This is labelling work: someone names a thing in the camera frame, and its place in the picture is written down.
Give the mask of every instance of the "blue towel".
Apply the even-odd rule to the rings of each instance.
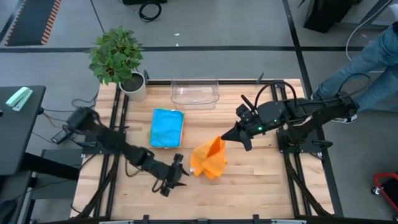
[[[155,109],[149,144],[153,147],[180,147],[183,117],[181,111]]]

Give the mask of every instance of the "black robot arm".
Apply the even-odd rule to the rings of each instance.
[[[288,142],[298,144],[309,132],[333,118],[349,117],[358,110],[358,105],[345,92],[319,100],[299,98],[270,101],[258,107],[253,106],[244,95],[241,97],[248,106],[241,104],[236,109],[236,115],[241,120],[221,138],[241,142],[247,151],[252,148],[250,139],[257,134],[266,134],[267,131],[287,124]]]
[[[105,148],[124,154],[131,165],[152,174],[157,179],[152,188],[153,192],[160,191],[162,195],[168,196],[170,189],[185,185],[179,182],[182,174],[188,175],[182,168],[181,154],[175,155],[171,166],[155,160],[153,152],[144,147],[128,144],[123,133],[112,131],[103,125],[99,114],[93,109],[78,108],[68,118],[65,128],[77,134],[93,135]]]

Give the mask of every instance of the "white cable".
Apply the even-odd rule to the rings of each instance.
[[[368,19],[366,19],[362,24],[360,24],[357,28],[355,28],[355,30],[353,31],[353,33],[348,37],[347,40],[347,44],[346,44],[346,56],[348,58],[348,60],[351,61],[351,57],[349,57],[348,55],[348,45],[349,45],[349,41],[351,40],[351,38],[354,36],[355,32],[361,28],[365,23],[367,23],[369,20],[371,20],[374,16],[376,16],[380,11],[382,11],[384,9],[384,7],[386,5],[388,5],[390,3],[390,1],[386,2],[379,10],[377,10],[377,12],[375,12],[371,17],[369,17]],[[384,72],[384,71],[370,71],[371,73],[380,73],[380,72]]]

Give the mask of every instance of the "person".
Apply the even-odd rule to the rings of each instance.
[[[398,92],[398,22],[393,23],[376,40],[367,45],[349,64],[322,82],[311,96],[313,99],[334,96],[340,85],[350,75],[367,74],[370,71],[387,67],[365,92],[354,98],[359,105],[358,112]],[[358,115],[350,118],[336,118],[333,121],[350,124]]]

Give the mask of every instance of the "clear plastic container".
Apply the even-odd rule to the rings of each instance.
[[[218,80],[172,80],[171,99],[177,110],[213,109],[220,95]]]

